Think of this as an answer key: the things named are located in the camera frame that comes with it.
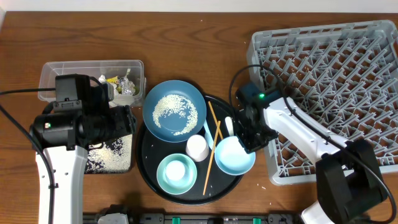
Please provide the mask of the pile of white rice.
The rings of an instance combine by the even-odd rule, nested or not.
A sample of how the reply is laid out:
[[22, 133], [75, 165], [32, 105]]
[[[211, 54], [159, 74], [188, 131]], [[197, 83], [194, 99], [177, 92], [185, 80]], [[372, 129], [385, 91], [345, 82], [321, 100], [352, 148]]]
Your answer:
[[[184, 141], [198, 127], [198, 108], [186, 96], [169, 94], [146, 106], [148, 126], [168, 142]], [[133, 135], [90, 146], [85, 173], [125, 173], [131, 168]]]

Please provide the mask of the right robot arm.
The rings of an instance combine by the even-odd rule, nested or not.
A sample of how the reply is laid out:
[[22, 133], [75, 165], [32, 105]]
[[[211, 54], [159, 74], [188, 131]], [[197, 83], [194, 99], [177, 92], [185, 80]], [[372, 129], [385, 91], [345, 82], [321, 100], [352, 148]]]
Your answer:
[[283, 136], [315, 166], [317, 201], [301, 213], [304, 223], [364, 223], [363, 214], [388, 198], [367, 140], [333, 134], [276, 89], [248, 83], [235, 96], [236, 134], [248, 154]]

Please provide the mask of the silver foil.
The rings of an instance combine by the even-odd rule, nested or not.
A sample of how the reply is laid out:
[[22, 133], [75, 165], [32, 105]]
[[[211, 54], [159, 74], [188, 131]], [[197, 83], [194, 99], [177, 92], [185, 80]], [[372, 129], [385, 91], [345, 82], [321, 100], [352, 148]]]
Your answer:
[[124, 77], [118, 78], [118, 92], [122, 95], [134, 95], [136, 92], [135, 84], [128, 79], [131, 69], [127, 69], [126, 75]]

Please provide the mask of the dark blue plate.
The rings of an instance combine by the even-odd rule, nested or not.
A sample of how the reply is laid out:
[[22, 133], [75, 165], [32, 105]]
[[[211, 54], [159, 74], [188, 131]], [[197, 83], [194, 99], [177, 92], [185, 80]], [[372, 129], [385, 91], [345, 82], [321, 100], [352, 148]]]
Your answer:
[[153, 87], [143, 106], [146, 128], [166, 142], [183, 142], [198, 133], [206, 114], [202, 93], [181, 80], [169, 80]]

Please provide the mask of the pink cup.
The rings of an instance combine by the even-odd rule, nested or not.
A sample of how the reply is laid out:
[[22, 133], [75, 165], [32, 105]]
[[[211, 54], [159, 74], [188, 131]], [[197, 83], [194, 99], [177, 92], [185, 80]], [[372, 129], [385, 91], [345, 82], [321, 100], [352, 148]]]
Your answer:
[[203, 136], [195, 134], [188, 139], [185, 152], [195, 162], [201, 162], [207, 158], [209, 146]]

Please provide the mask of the yellow snack wrapper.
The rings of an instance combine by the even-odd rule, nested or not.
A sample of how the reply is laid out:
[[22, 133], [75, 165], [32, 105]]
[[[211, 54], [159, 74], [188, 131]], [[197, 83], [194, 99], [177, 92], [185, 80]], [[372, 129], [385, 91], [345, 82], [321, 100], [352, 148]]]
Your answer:
[[121, 86], [119, 84], [119, 77], [108, 78], [106, 81], [113, 86], [115, 95], [121, 93]]

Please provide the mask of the white tissue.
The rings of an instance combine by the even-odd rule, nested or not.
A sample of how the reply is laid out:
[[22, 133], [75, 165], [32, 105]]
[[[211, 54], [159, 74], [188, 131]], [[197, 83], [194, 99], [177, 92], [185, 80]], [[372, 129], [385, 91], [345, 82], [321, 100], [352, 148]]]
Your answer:
[[111, 100], [111, 102], [112, 102], [114, 105], [130, 105], [130, 104], [131, 104], [131, 101], [132, 101], [132, 97], [133, 97], [134, 95], [122, 95], [122, 94], [116, 94], [116, 95], [115, 95], [113, 86], [110, 85], [110, 84], [106, 81], [106, 79], [107, 79], [107, 78], [106, 78], [104, 75], [101, 75], [101, 76], [99, 77], [99, 81], [100, 81], [101, 83], [106, 83], [108, 86], [112, 87], [112, 93], [111, 93], [111, 96], [109, 97], [109, 99]]

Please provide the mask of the white cup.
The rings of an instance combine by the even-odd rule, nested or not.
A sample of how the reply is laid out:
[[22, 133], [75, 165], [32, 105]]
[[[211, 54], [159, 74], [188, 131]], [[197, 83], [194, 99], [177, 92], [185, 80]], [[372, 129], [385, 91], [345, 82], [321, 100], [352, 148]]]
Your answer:
[[186, 172], [185, 164], [178, 160], [169, 162], [165, 168], [166, 179], [173, 184], [185, 181]]

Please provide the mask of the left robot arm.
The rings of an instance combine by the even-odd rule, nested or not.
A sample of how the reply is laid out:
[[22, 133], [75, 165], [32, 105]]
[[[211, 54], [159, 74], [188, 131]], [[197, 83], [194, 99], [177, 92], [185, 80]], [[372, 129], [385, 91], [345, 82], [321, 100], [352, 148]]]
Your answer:
[[82, 223], [89, 146], [136, 132], [130, 107], [110, 107], [111, 87], [91, 86], [95, 81], [88, 75], [57, 76], [55, 101], [30, 127], [39, 145], [39, 223]]

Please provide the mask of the light blue small plate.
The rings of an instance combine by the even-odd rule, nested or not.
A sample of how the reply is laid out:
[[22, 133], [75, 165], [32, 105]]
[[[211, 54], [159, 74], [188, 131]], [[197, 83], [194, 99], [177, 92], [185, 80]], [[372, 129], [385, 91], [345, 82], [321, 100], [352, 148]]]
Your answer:
[[230, 136], [216, 146], [215, 161], [217, 166], [226, 174], [243, 175], [254, 166], [256, 153], [247, 153], [237, 136]]

